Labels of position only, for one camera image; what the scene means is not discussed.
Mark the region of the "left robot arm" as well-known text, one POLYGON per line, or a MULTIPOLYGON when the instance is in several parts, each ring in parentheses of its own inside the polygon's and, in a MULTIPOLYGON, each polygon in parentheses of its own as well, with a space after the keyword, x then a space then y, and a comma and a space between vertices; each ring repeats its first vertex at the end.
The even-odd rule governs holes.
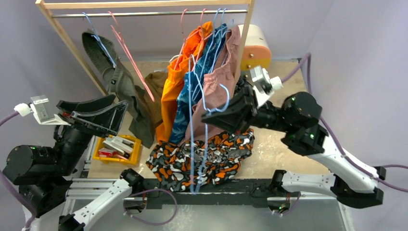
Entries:
POLYGON ((34 96, 14 108, 14 115, 33 115, 41 125, 54 125, 53 147, 14 147, 0 176, 26 209, 26 231, 88 231, 115 204, 142 194, 143 177, 124 170, 105 192, 78 211, 62 215, 76 165, 95 136, 117 135, 128 103, 107 95, 84 102, 59 101, 55 114, 49 99, 34 96))

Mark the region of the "camouflage orange black shorts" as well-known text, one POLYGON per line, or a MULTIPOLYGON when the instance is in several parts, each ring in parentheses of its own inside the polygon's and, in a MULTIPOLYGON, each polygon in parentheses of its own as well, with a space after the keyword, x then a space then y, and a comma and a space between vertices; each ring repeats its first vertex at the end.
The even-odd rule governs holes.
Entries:
POLYGON ((254 141, 249 128, 239 134, 221 132, 207 142, 162 142, 153 148, 146 166, 168 191, 198 190, 234 178, 242 161, 252 155, 254 141))

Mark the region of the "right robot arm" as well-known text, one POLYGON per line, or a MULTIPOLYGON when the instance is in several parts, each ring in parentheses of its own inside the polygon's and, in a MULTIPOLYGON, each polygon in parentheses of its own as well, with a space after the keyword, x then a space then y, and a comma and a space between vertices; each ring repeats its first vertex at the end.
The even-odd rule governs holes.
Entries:
POLYGON ((378 180, 385 178, 385 168, 367 166, 336 147, 319 123, 322 107, 310 93, 292 94, 281 107, 269 100, 273 93, 271 87, 244 87, 221 108, 202 114, 201 120, 230 133, 250 126, 283 132, 281 141, 289 150, 329 170, 328 174, 315 175, 276 170, 268 187, 274 195, 309 192, 331 196, 357 209, 381 205, 384 193, 378 180))

